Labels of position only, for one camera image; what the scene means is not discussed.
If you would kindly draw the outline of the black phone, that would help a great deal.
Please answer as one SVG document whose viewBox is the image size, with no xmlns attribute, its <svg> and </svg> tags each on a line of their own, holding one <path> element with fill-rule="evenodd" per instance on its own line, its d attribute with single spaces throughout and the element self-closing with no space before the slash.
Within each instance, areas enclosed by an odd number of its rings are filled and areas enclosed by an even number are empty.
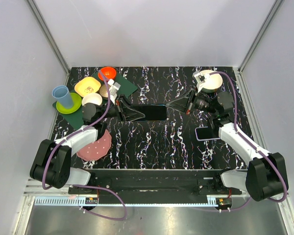
<svg viewBox="0 0 294 235">
<path fill-rule="evenodd" d="M 137 121 L 165 121 L 167 119 L 165 104 L 134 105 L 133 108 L 145 115 Z"/>
</svg>

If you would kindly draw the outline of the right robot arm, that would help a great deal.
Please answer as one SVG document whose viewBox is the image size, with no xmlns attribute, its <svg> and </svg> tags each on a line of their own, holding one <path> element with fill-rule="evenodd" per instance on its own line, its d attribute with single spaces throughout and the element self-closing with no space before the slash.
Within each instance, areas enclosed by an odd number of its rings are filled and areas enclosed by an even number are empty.
<svg viewBox="0 0 294 235">
<path fill-rule="evenodd" d="M 283 195 L 280 202 L 286 199 L 288 178 L 284 157 L 265 150 L 237 126 L 236 98 L 231 93 L 220 92 L 209 98 L 191 87 L 166 107 L 187 115 L 194 110 L 210 113 L 209 128 L 247 165 L 247 171 L 224 170 L 212 183 L 216 193 L 224 194 L 230 188 L 236 188 L 246 191 L 255 201 L 273 199 L 278 194 Z"/>
</svg>

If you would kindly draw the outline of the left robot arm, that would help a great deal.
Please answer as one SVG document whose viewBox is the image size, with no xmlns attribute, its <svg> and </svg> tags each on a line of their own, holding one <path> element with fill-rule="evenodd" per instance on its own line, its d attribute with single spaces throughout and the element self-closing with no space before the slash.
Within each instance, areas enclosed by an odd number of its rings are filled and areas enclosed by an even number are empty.
<svg viewBox="0 0 294 235">
<path fill-rule="evenodd" d="M 84 193 L 92 193 L 96 189 L 95 180 L 90 178 L 90 172 L 72 168 L 71 158 L 104 135 L 106 124 L 101 121 L 106 117 L 117 117 L 122 122 L 128 122 L 145 118 L 146 115 L 130 104 L 124 95 L 118 97 L 115 103 L 108 100 L 104 106 L 86 103 L 82 107 L 84 125 L 61 139 L 45 139 L 40 143 L 30 177 L 41 182 L 44 190 L 60 189 L 64 185 L 79 185 Z"/>
</svg>

